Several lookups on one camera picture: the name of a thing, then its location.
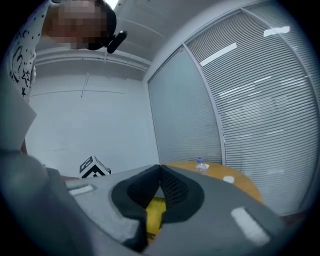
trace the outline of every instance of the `wooden table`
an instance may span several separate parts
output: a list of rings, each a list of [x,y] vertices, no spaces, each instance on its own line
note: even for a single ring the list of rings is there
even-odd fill
[[[252,196],[254,199],[259,201],[260,203],[264,202],[262,200],[261,194],[258,188],[256,187],[256,185],[251,181],[251,179],[249,179],[246,175],[244,175],[240,171],[237,171],[235,169],[232,169],[230,167],[227,167],[218,163],[205,162],[205,164],[210,165],[206,173],[207,176],[220,179],[220,180],[223,180],[224,176],[232,176],[234,177],[233,185],[235,185],[242,191],[246,192],[248,195]],[[166,163],[165,165],[178,167],[178,168],[195,172],[197,162],[195,161],[170,162],[170,163]]]

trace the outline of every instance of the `yellow object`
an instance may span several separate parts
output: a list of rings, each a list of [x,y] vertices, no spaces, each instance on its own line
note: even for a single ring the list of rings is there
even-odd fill
[[[146,208],[146,236],[150,244],[160,232],[162,214],[166,211],[166,202],[163,198],[154,197]]]

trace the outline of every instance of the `white wall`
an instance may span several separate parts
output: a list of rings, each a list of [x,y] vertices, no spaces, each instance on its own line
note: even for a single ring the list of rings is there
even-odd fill
[[[147,81],[155,73],[155,71],[161,66],[161,64],[179,47],[184,41],[186,41],[193,33],[198,31],[202,26],[210,23],[212,20],[222,16],[223,14],[249,5],[251,3],[261,2],[258,0],[218,0],[214,1],[210,7],[207,7],[202,12],[194,17],[190,17],[190,20],[180,27],[174,34],[169,37],[167,42],[163,44],[160,50],[155,55],[152,65],[146,72],[143,83],[147,85]]]
[[[62,61],[41,65],[36,73],[30,105],[37,117],[26,136],[29,155],[73,177],[89,155],[112,173],[159,163],[139,70],[100,61]]]

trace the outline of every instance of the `window blinds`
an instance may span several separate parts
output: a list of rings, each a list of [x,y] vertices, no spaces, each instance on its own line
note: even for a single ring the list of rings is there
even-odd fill
[[[319,120],[308,77],[269,29],[237,12],[187,46],[217,105],[226,165],[245,173],[264,203],[285,215],[299,210],[315,171]],[[203,62],[231,45],[225,54]]]
[[[182,47],[148,82],[161,164],[195,161],[222,163],[220,137],[208,91]]]

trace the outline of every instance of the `black headphones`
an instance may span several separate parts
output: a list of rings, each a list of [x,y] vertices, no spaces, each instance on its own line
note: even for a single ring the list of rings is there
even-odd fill
[[[114,10],[111,9],[110,5],[107,4],[104,0],[96,0],[96,3],[99,4],[102,8],[106,10],[107,16],[107,26],[109,30],[107,32],[106,38],[102,38],[102,42],[98,43],[89,43],[87,49],[91,51],[98,50],[102,47],[107,48],[109,54],[113,54],[119,45],[126,39],[128,32],[123,30],[115,35],[116,26],[117,26],[117,17]]]

